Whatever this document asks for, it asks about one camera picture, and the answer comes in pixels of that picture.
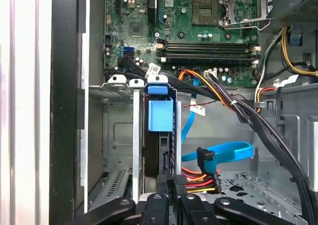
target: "black wire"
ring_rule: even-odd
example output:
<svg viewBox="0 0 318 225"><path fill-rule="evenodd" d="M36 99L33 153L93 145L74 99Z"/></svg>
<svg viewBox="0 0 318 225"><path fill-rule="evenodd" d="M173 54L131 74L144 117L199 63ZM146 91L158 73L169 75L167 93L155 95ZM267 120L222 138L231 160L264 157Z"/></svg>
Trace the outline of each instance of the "black wire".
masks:
<svg viewBox="0 0 318 225"><path fill-rule="evenodd" d="M275 106L275 116L276 116L276 127L277 130L279 124L279 114L282 107L282 90L283 87L279 87L276 91L276 106Z"/></svg>

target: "blue drive bracket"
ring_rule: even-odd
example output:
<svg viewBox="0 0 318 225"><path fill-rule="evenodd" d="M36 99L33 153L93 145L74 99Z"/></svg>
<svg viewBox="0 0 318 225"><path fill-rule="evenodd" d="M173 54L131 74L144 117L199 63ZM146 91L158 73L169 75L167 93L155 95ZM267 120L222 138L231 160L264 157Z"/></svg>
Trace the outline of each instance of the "blue drive bracket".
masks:
<svg viewBox="0 0 318 225"><path fill-rule="evenodd" d="M182 161L197 159L203 173L215 173L217 165L251 158L254 155L253 145L247 142L229 142L207 149L198 148L182 156Z"/></svg>
<svg viewBox="0 0 318 225"><path fill-rule="evenodd" d="M148 83L147 94L158 95L155 100L149 100L148 130L150 132L172 132L173 131L173 107L174 102L169 97L169 86L167 83Z"/></svg>

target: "blue sata port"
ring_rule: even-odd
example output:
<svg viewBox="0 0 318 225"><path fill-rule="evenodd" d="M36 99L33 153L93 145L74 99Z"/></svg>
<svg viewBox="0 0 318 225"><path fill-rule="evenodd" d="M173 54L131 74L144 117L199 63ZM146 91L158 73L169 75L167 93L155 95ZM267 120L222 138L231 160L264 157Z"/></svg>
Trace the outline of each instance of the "blue sata port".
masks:
<svg viewBox="0 0 318 225"><path fill-rule="evenodd" d="M128 47L128 46L124 46L123 47L123 55L133 58L135 54L135 47Z"/></svg>

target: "orange wire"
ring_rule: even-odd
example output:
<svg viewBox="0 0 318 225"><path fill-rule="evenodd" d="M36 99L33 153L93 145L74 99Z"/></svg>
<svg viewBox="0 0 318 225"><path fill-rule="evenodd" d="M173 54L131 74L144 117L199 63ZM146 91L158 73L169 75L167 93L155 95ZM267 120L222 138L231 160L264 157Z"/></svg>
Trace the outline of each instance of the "orange wire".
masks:
<svg viewBox="0 0 318 225"><path fill-rule="evenodd" d="M192 170L189 170L187 169L186 167L182 167L182 169L185 171L185 172L188 172L190 174L202 174L202 172L200 171L192 171Z"/></svg>
<svg viewBox="0 0 318 225"><path fill-rule="evenodd" d="M261 90L259 91L259 93L258 93L258 96L257 96L257 102L260 102L260 97L261 97L261 95L262 95L264 92L267 92L267 91L276 91L276 90L277 90L277 89L274 88L274 87L266 87L266 88L261 89Z"/></svg>
<svg viewBox="0 0 318 225"><path fill-rule="evenodd" d="M199 75L199 74L196 73L195 71L191 71L191 70L183 70L183 72L186 72L186 73L188 73L188 74L190 74L190 75L193 75L193 76L199 78L202 82L205 83L205 85L206 85L208 88L210 88L210 89L214 92L214 94L220 99L220 101L221 101L224 105L226 105L228 108L230 108L231 110L233 110L232 107L229 106L229 104L227 104L227 103L223 100L223 98L221 97L221 95L216 91L216 89L215 89L204 77L202 77L201 75Z"/></svg>
<svg viewBox="0 0 318 225"><path fill-rule="evenodd" d="M201 180L201 179L204 179L205 177L207 177L207 175L206 175L206 174L202 175L202 176L201 176L201 177L199 177L199 178L195 178L195 179L188 179L188 182L199 181L199 180Z"/></svg>

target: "cpu socket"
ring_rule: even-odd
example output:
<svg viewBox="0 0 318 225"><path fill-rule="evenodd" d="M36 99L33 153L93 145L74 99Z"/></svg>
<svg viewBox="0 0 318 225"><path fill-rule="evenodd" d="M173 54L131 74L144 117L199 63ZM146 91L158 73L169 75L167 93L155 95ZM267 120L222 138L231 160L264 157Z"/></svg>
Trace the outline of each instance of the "cpu socket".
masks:
<svg viewBox="0 0 318 225"><path fill-rule="evenodd" d="M219 3L216 0L192 1L192 24L218 25Z"/></svg>

